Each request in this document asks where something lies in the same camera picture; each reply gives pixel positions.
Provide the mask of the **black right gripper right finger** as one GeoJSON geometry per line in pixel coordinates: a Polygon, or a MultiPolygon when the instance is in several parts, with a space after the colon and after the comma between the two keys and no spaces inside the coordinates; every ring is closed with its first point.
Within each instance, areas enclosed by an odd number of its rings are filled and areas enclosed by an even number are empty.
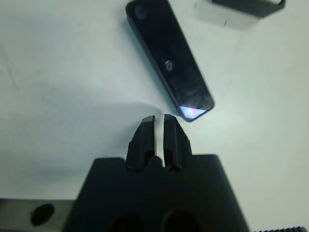
{"type": "Polygon", "coordinates": [[[190,141],[177,118],[170,114],[164,116],[163,150],[165,168],[181,171],[192,156],[190,141]]]}

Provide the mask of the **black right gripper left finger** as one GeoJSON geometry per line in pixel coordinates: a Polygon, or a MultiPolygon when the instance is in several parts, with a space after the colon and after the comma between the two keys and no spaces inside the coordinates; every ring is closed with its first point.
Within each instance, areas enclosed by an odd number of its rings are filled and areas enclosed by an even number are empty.
{"type": "Polygon", "coordinates": [[[126,156],[126,169],[129,172],[142,172],[149,160],[156,156],[155,116],[145,117],[129,142],[126,156]]]}

